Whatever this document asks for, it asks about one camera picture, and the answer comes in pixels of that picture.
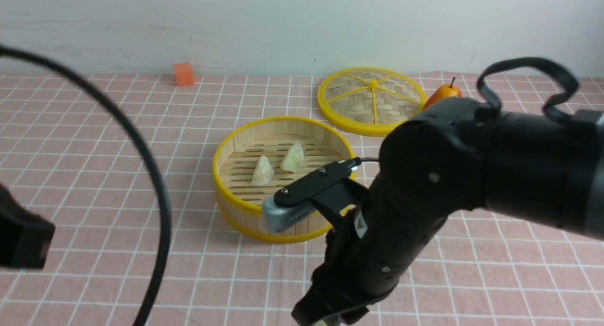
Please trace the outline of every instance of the yellow spoke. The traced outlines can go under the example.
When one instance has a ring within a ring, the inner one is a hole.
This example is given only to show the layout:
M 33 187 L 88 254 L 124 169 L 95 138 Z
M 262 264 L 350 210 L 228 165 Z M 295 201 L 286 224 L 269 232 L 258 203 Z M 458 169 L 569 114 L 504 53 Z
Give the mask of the yellow spoke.
M 379 80 L 377 83 L 378 83 L 378 84 L 380 84 L 380 83 L 382 83 L 383 81 L 387 80 L 388 78 L 392 78 L 392 77 L 394 77 L 394 75 L 389 75 L 389 76 L 386 76 L 386 77 L 384 77 L 384 78 L 380 79 L 380 80 Z
M 356 80 L 357 80 L 357 81 L 359 81 L 359 82 L 362 82 L 362 83 L 365 83 L 366 85 L 369 85 L 369 82 L 365 81 L 364 79 L 362 79 L 362 78 L 360 78 L 360 77 L 356 77 L 356 76 L 354 76 L 354 75 L 351 75 L 351 74 L 349 74 L 349 73 L 347 73 L 347 72 L 343 73 L 342 75 L 344 75 L 344 76 L 348 76 L 348 77 L 351 77 L 351 78 L 354 78 L 354 79 L 356 79 Z
M 387 93 L 389 93 L 389 94 L 393 94 L 394 96 L 400 97 L 400 98 L 402 98 L 403 100 L 408 100 L 408 101 L 409 101 L 409 102 L 411 102 L 411 103 L 419 104 L 419 101 L 418 101 L 418 100 L 412 100 L 412 99 L 408 98 L 407 96 L 405 96 L 405 95 L 401 95 L 401 94 L 396 93 L 396 92 L 393 92 L 392 90 L 388 90 L 388 89 L 386 89 L 386 88 L 382 88 L 382 87 L 377 87 L 377 88 L 378 88 L 378 89 L 380 89 L 380 90 L 382 90 L 383 92 L 387 92 Z
M 340 99 L 340 98 L 342 98 L 343 96 L 348 96 L 349 94 L 352 94 L 353 92 L 358 92 L 358 91 L 360 91 L 360 90 L 364 90 L 364 89 L 368 89 L 368 88 L 369 88 L 369 86 L 367 86 L 367 87 L 362 87 L 362 88 L 358 88 L 358 89 L 349 90 L 349 91 L 347 91 L 347 92 L 345 92 L 345 93 L 343 93 L 343 94 L 339 94 L 338 96 L 336 96 L 336 97 L 334 97 L 334 98 L 332 98 L 332 99 L 328 100 L 328 101 L 327 101 L 327 104 L 330 104 L 331 102 L 334 102 L 335 100 L 339 100 L 339 99 Z
M 371 88 L 371 99 L 373 100 L 373 124 L 378 124 L 378 103 L 376 102 L 376 90 Z

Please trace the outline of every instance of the grid pattern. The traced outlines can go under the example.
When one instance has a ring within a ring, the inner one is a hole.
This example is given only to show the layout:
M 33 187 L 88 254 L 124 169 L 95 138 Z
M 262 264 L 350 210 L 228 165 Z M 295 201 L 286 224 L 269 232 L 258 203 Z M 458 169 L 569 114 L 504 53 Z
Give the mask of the grid pattern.
M 431 94 L 451 77 L 478 98 L 477 75 L 411 75 Z M 322 262 L 324 239 L 270 245 L 217 214 L 211 159 L 237 126 L 294 115 L 324 121 L 323 77 L 88 75 L 139 127 L 173 203 L 173 244 L 151 326 L 294 326 L 293 304 Z M 604 109 L 604 79 L 582 79 L 563 109 Z M 544 77 L 493 76 L 512 111 L 538 113 Z M 381 139 L 345 134 L 377 156 Z M 378 168 L 358 171 L 370 184 Z M 41 272 L 0 272 L 0 326 L 129 326 L 151 276 L 158 219 L 151 184 L 125 134 L 52 75 L 0 74 L 0 181 L 58 225 Z M 457 212 L 360 326 L 604 324 L 604 245 L 492 212 Z

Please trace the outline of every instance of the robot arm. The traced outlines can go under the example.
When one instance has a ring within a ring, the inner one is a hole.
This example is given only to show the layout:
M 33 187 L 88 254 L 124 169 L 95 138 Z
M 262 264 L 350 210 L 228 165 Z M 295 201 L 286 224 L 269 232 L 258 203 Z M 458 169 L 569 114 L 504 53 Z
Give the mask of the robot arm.
M 487 75 L 518 67 L 537 68 L 565 90 L 544 104 L 545 115 L 501 111 L 486 85 Z M 604 240 L 604 116 L 556 108 L 577 91 L 576 79 L 554 62 L 520 58 L 490 66 L 477 85 L 486 103 L 446 99 L 392 131 L 368 189 L 347 178 L 356 159 L 301 178 L 263 206 L 269 222 L 270 207 L 295 212 L 311 203 L 334 226 L 325 262 L 293 309 L 300 326 L 360 320 L 457 210 L 486 208 Z M 341 216 L 348 204 L 356 207 Z

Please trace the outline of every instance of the yellow rim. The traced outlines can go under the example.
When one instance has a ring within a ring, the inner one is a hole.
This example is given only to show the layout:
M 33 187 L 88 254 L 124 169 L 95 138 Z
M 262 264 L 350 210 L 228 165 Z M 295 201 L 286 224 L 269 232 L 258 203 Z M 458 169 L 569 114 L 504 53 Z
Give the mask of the yellow rim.
M 241 128 L 233 131 L 224 139 L 224 141 L 222 141 L 220 143 L 220 145 L 218 145 L 218 149 L 216 150 L 216 153 L 214 154 L 214 160 L 212 162 L 212 178 L 214 180 L 214 186 L 216 188 L 217 193 L 222 195 L 222 197 L 229 204 L 231 204 L 231 206 L 235 207 L 238 210 L 246 212 L 247 214 L 250 214 L 251 216 L 255 216 L 258 218 L 262 217 L 262 211 L 260 209 L 260 206 L 258 206 L 257 204 L 251 204 L 249 202 L 243 201 L 239 197 L 236 197 L 227 189 L 227 187 L 224 186 L 224 184 L 222 184 L 222 181 L 220 181 L 220 177 L 218 176 L 218 155 L 220 154 L 220 151 L 222 150 L 222 148 L 224 148 L 226 143 L 230 139 L 232 139 L 233 136 L 240 133 L 240 131 L 250 128 L 252 126 L 264 123 L 264 122 L 270 122 L 272 120 L 299 120 L 299 121 L 319 125 L 319 126 L 325 128 L 326 130 L 329 130 L 331 133 L 334 133 L 336 136 L 338 136 L 338 138 L 341 139 L 341 141 L 346 146 L 346 150 L 348 150 L 351 158 L 354 157 L 354 152 L 352 151 L 352 147 L 350 147 L 350 144 L 348 143 L 348 141 L 346 141 L 346 139 L 337 130 L 331 128 L 330 126 L 324 124 L 323 122 L 318 122 L 318 121 L 307 119 L 304 117 L 295 117 L 295 116 L 268 117 L 266 119 L 259 119 L 254 122 L 248 123 L 248 124 L 242 126 Z
M 233 220 L 227 213 L 224 212 L 220 204 L 218 205 L 220 208 L 220 214 L 225 218 L 226 223 L 229 223 L 231 227 L 233 227 L 236 231 L 244 234 L 245 236 L 249 236 L 250 238 L 260 240 L 263 242 L 269 243 L 297 243 L 297 242 L 305 242 L 308 240 L 312 240 L 313 238 L 318 238 L 319 236 L 327 233 L 332 227 L 331 225 L 327 225 L 321 229 L 318 229 L 314 232 L 304 234 L 304 235 L 296 235 L 296 236 L 280 236 L 280 235 L 270 235 L 263 234 L 260 232 L 252 231 L 251 229 L 247 229 L 246 227 L 241 226 L 235 220 Z
M 423 91 L 423 89 L 421 89 L 421 87 L 415 81 L 413 81 L 412 79 L 410 79 L 407 76 L 401 75 L 400 73 L 396 73 L 396 72 L 393 72 L 390 70 L 385 70 L 385 69 L 380 69 L 380 68 L 369 68 L 369 67 L 359 67 L 359 68 L 350 68 L 347 70 L 342 70 L 340 72 L 332 74 L 330 77 L 327 77 L 319 86 L 319 91 L 317 93 L 317 103 L 319 103 L 319 110 L 321 110 L 321 113 L 323 114 L 323 116 L 325 116 L 325 118 L 329 122 L 332 122 L 332 124 L 334 124 L 334 126 L 337 126 L 341 130 L 347 131 L 349 133 L 357 134 L 357 135 L 382 137 L 382 136 L 388 135 L 390 133 L 390 131 L 392 131 L 394 128 L 399 126 L 399 124 L 402 123 L 402 122 L 399 122 L 399 123 L 394 123 L 394 124 L 381 124 L 381 125 L 360 123 L 360 122 L 356 122 L 355 120 L 351 120 L 349 118 L 343 117 L 342 115 L 336 113 L 332 109 L 332 107 L 330 107 L 329 103 L 332 102 L 332 100 L 330 100 L 330 101 L 325 100 L 325 89 L 326 89 L 327 85 L 335 79 L 335 77 L 344 75 L 344 76 L 352 77 L 354 79 L 358 79 L 359 81 L 361 81 L 361 83 L 365 83 L 367 85 L 367 87 L 361 87 L 361 88 L 359 88 L 359 90 L 366 89 L 369 87 L 369 83 L 367 81 L 365 81 L 364 79 L 359 79 L 358 77 L 354 77 L 353 75 L 348 74 L 349 72 L 354 72 L 354 71 L 359 71 L 359 70 L 372 70 L 375 72 L 389 74 L 388 76 L 380 79 L 377 82 L 378 84 L 381 84 L 383 81 L 385 81 L 386 79 L 391 78 L 391 77 L 399 77 L 399 78 L 404 79 L 405 81 L 409 82 L 409 84 L 412 85 L 412 87 L 419 94 L 420 101 L 419 101 L 418 112 L 421 109 L 423 109 L 423 106 L 426 104 L 426 101 L 428 100 L 426 93 Z M 387 89 L 384 89 L 383 87 L 378 87 L 377 89 L 389 92 Z M 374 115 L 376 116 L 377 115 L 377 113 L 375 111 L 376 100 L 375 100 L 374 91 L 372 91 L 372 95 L 373 95 Z M 400 94 L 395 93 L 395 95 L 399 96 L 401 98 L 404 98 L 405 100 L 410 100 Z

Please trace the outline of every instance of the black strap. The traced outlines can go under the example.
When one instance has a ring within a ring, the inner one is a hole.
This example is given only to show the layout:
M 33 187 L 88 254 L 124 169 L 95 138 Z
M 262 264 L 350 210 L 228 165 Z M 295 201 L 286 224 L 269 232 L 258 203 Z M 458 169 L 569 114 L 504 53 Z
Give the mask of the black strap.
M 558 83 L 564 92 L 554 94 L 543 105 L 543 112 L 545 116 L 559 124 L 568 124 L 570 122 L 570 115 L 560 111 L 556 108 L 556 105 L 563 104 L 568 101 L 572 95 L 579 89 L 578 80 L 572 76 L 568 70 L 552 62 L 549 59 L 539 57 L 524 57 L 508 59 L 505 61 L 497 62 L 487 67 L 476 81 L 478 92 L 485 98 L 490 105 L 489 113 L 482 112 L 483 114 L 497 115 L 501 111 L 501 100 L 499 96 L 493 90 L 491 90 L 485 83 L 485 77 L 494 73 L 505 72 L 523 67 L 535 68 L 542 73 L 550 76 L 556 83 Z

